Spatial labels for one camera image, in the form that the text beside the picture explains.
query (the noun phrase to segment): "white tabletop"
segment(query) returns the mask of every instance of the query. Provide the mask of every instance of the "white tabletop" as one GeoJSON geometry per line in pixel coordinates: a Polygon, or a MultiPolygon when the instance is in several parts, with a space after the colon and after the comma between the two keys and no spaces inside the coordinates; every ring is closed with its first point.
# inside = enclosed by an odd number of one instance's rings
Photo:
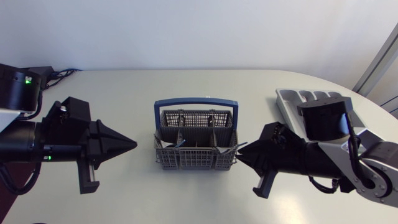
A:
{"type": "Polygon", "coordinates": [[[101,184],[93,194],[79,194],[75,162],[44,163],[36,185],[17,198],[4,223],[397,223],[396,208],[366,200],[355,191],[321,193],[302,175],[277,174],[269,199],[263,199],[252,192],[258,175],[242,162],[229,171],[162,170],[155,163],[156,100],[236,100],[239,142],[253,142],[265,124],[283,121],[275,103],[276,88],[339,91],[352,98],[369,129],[398,142],[398,120],[389,113],[346,88],[299,73],[79,72],[44,93],[40,115],[46,115],[55,100],[73,96],[90,102],[92,120],[101,119],[138,146],[101,164],[96,171],[101,184]]]}

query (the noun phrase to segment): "black cable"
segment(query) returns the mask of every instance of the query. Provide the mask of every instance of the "black cable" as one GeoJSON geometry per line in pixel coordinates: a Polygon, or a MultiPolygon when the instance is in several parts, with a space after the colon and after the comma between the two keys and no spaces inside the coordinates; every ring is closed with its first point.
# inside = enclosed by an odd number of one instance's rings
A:
{"type": "Polygon", "coordinates": [[[325,187],[322,184],[319,184],[313,177],[308,176],[310,179],[310,182],[320,191],[322,191],[325,194],[333,194],[336,192],[338,188],[338,180],[333,179],[331,180],[331,188],[325,187]]]}
{"type": "Polygon", "coordinates": [[[392,100],[394,100],[394,99],[396,99],[396,98],[398,98],[398,96],[395,96],[395,97],[391,98],[390,100],[388,100],[387,102],[383,103],[383,104],[380,105],[380,106],[384,106],[384,105],[388,104],[389,102],[391,102],[392,100]]]}
{"type": "Polygon", "coordinates": [[[348,113],[346,113],[346,120],[349,131],[348,152],[349,159],[351,161],[351,168],[355,176],[362,182],[362,184],[365,187],[371,189],[374,187],[374,183],[365,176],[364,171],[362,170],[362,166],[359,163],[358,147],[361,144],[361,140],[354,132],[351,117],[348,113]]]}
{"type": "Polygon", "coordinates": [[[27,121],[32,118],[35,118],[37,115],[39,115],[40,111],[42,110],[42,103],[43,103],[43,90],[39,91],[39,96],[37,97],[37,109],[36,112],[32,115],[29,116],[21,116],[17,117],[16,119],[19,121],[27,121]]]}
{"type": "Polygon", "coordinates": [[[40,169],[42,167],[41,162],[37,162],[35,166],[35,170],[33,171],[32,177],[29,179],[29,181],[25,184],[25,186],[18,188],[15,185],[15,182],[13,181],[7,167],[3,164],[0,163],[0,179],[2,180],[4,186],[10,191],[10,193],[14,195],[23,195],[29,192],[32,187],[36,184],[36,181],[39,177],[40,174],[40,169]]]}
{"type": "Polygon", "coordinates": [[[48,90],[50,87],[55,86],[56,84],[60,83],[60,81],[62,81],[64,78],[72,75],[73,73],[77,72],[77,71],[81,71],[80,69],[77,68],[68,68],[65,70],[62,70],[60,72],[53,72],[51,74],[51,76],[48,77],[47,79],[47,84],[44,88],[44,90],[48,90]],[[56,82],[49,84],[49,81],[51,80],[57,80],[56,82]]]}

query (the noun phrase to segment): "gray wire basket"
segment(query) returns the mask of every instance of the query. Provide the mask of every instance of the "gray wire basket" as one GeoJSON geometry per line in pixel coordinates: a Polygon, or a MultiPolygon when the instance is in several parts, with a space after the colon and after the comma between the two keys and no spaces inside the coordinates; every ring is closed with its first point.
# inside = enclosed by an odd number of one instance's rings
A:
{"type": "Polygon", "coordinates": [[[229,170],[236,163],[238,103],[214,98],[176,98],[155,102],[156,162],[165,170],[229,170]],[[232,106],[224,110],[163,110],[180,104],[232,106]]]}

